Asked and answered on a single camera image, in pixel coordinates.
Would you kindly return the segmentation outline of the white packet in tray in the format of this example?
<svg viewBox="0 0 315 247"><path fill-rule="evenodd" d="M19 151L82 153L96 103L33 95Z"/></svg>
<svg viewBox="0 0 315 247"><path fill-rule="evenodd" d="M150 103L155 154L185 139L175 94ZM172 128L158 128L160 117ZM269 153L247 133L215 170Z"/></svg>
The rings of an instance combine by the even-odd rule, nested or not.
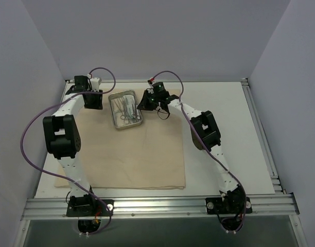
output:
<svg viewBox="0 0 315 247"><path fill-rule="evenodd" d="M126 105L135 105L135 97L133 95L124 95L123 99Z"/></svg>

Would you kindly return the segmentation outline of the beige cloth wrap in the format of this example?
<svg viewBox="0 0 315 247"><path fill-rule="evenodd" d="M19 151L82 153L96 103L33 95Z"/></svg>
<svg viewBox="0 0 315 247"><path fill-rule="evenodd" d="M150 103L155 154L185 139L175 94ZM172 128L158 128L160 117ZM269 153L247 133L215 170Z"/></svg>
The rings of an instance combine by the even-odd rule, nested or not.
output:
<svg viewBox="0 0 315 247"><path fill-rule="evenodd" d="M143 112L141 125L117 130L108 97L103 110L82 108L75 117L79 159L93 188L184 189L182 119Z"/></svg>

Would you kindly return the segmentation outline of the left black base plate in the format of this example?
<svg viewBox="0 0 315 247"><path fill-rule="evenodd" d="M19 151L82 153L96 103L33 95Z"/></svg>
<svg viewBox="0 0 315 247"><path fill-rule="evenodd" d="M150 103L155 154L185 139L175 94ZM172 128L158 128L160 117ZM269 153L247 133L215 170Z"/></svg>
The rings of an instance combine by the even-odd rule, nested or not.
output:
<svg viewBox="0 0 315 247"><path fill-rule="evenodd" d="M87 200L85 198L72 198L68 202L67 217L93 217L93 216L112 216L113 209L110 211L98 200Z"/></svg>

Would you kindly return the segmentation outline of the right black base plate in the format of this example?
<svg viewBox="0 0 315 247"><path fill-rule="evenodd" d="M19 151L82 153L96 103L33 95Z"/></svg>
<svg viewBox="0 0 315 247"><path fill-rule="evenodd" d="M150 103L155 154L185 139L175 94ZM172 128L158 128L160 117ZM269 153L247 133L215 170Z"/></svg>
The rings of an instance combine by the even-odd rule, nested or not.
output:
<svg viewBox="0 0 315 247"><path fill-rule="evenodd" d="M206 212L209 215L235 215L243 213L243 198L205 198Z"/></svg>

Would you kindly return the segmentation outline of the surgical forceps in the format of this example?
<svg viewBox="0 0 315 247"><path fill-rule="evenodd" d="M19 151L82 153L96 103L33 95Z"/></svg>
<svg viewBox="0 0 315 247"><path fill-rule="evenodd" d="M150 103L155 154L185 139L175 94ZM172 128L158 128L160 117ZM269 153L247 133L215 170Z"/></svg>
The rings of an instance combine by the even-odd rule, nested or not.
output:
<svg viewBox="0 0 315 247"><path fill-rule="evenodd" d="M132 122L138 122L140 117L135 105L127 105L127 112Z"/></svg>

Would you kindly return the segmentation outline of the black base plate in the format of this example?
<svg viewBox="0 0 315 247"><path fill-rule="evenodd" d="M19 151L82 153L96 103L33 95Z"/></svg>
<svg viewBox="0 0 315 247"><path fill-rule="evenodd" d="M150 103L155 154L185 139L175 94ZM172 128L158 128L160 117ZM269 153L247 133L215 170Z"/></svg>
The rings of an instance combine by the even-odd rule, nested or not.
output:
<svg viewBox="0 0 315 247"><path fill-rule="evenodd" d="M205 198L206 212L209 215L235 215L243 213L243 198Z"/></svg>
<svg viewBox="0 0 315 247"><path fill-rule="evenodd" d="M87 200L85 198L72 198L68 202L67 217L93 217L93 216L112 216L113 209L110 211L98 200Z"/></svg>

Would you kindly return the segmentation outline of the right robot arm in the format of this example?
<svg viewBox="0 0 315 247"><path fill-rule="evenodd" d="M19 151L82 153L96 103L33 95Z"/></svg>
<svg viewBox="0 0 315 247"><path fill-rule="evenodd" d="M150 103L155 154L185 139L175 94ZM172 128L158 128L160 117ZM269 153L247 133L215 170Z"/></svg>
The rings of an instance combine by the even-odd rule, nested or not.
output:
<svg viewBox="0 0 315 247"><path fill-rule="evenodd" d="M163 110L169 115L182 114L189 124L192 142L212 161L215 181L221 194L221 206L226 212L234 212L240 203L246 203L246 192L230 171L221 145L221 133L211 111L200 111L184 103L181 95L172 95L163 82L148 81L138 105L141 111Z"/></svg>

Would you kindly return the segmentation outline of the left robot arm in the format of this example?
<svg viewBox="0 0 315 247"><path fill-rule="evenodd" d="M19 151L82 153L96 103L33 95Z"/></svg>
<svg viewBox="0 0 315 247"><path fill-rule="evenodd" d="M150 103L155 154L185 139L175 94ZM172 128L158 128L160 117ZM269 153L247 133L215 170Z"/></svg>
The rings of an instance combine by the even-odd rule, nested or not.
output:
<svg viewBox="0 0 315 247"><path fill-rule="evenodd" d="M69 178L71 188L68 206L85 216L92 215L99 206L91 196L92 187L81 165L81 138L75 118L82 108L101 110L101 79L75 76L74 85L65 93L63 103L52 116L43 118L43 129L48 153L52 154Z"/></svg>

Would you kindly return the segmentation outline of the metal instrument tray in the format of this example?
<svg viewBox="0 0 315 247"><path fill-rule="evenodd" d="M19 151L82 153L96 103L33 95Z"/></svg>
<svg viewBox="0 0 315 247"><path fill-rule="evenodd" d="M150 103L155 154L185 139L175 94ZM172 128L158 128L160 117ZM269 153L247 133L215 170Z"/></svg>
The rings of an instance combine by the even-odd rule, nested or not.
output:
<svg viewBox="0 0 315 247"><path fill-rule="evenodd" d="M114 125L116 130L125 130L125 129L138 127L143 123L143 116L142 116L140 110L138 110L138 109L137 109L137 111L138 111L138 115L140 117L140 120L138 122L132 122L130 120L130 117L129 117L128 123L124 123L124 121L120 119L120 112L118 111L116 105L114 104L114 99L120 98L120 97L123 98L124 95L128 95L128 94L133 95L135 97L135 106L137 109L138 102L137 102L137 97L136 97L136 93L134 90L122 90L120 92L116 92L116 93L113 93L113 94L108 96L108 102L109 102L111 114L112 114L112 121L113 121L113 125Z"/></svg>

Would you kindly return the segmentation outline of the aluminium frame rail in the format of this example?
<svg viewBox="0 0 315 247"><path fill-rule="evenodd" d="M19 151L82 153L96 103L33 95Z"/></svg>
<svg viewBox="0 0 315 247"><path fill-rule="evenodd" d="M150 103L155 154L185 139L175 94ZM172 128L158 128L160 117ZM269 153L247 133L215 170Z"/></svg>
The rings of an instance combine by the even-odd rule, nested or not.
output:
<svg viewBox="0 0 315 247"><path fill-rule="evenodd" d="M294 195L251 195L253 216L288 216L300 213ZM113 219L207 218L205 196L114 198ZM67 220L63 198L29 199L22 220Z"/></svg>

